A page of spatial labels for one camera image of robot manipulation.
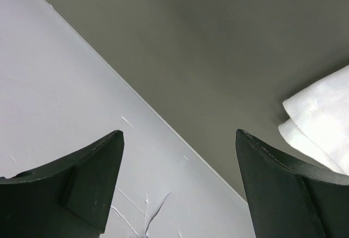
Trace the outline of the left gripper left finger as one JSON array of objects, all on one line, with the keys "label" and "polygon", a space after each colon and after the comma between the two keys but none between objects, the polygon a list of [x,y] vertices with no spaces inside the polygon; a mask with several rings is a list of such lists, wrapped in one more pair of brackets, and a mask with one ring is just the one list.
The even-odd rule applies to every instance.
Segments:
[{"label": "left gripper left finger", "polygon": [[120,130],[50,163],[1,178],[1,237],[99,237],[121,167]]}]

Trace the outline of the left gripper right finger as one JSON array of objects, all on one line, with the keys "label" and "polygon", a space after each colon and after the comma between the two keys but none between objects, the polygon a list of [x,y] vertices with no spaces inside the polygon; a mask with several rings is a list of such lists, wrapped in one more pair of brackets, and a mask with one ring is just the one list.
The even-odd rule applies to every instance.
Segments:
[{"label": "left gripper right finger", "polygon": [[256,237],[348,237],[348,176],[281,150],[245,130],[236,154]]}]

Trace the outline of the white printed t shirt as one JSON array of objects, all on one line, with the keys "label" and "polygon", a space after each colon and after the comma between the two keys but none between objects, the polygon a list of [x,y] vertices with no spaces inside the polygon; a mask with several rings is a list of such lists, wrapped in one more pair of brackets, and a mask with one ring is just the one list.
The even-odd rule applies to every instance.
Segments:
[{"label": "white printed t shirt", "polygon": [[332,171],[348,174],[348,67],[282,103],[289,119],[278,129],[294,149]]}]

